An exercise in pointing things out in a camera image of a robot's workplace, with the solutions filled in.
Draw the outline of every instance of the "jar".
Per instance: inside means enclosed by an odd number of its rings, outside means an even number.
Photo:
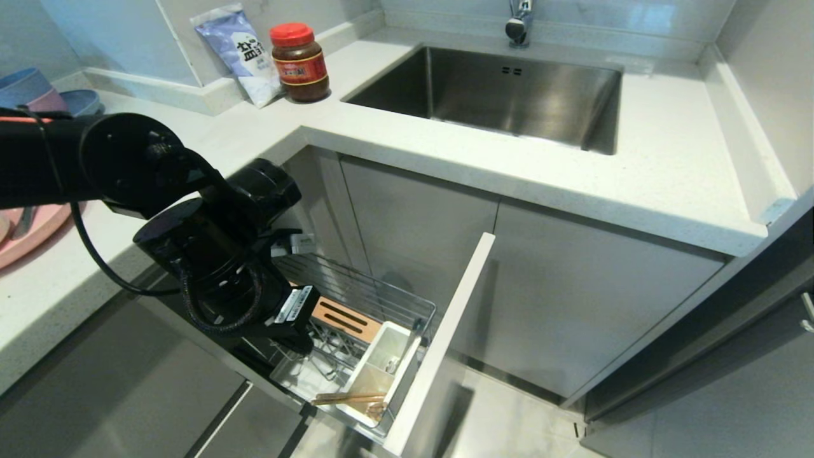
[[[280,82],[297,102],[316,102],[330,93],[322,47],[313,30],[301,22],[280,24],[269,31],[274,48],[271,56]]]

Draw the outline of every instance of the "cabinet handle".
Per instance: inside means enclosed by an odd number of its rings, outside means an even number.
[[[814,323],[814,302],[812,302],[812,297],[808,293],[803,293],[803,304],[806,306],[809,319],[801,320],[800,326],[802,326],[806,331],[814,334],[814,324],[812,324]]]

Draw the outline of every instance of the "stainless steel sink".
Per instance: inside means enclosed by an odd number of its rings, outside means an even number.
[[[620,73],[425,47],[344,101],[614,153]]]

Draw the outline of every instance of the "jar label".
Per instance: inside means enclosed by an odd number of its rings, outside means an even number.
[[[289,86],[313,84],[328,77],[328,72],[325,69],[325,58],[321,52],[307,59],[275,59],[274,64],[277,65],[277,70],[280,72],[280,81]]]

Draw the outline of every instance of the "salt bag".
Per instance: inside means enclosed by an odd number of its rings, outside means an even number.
[[[232,69],[258,108],[268,105],[282,91],[277,69],[243,13],[243,5],[215,8],[190,22]]]

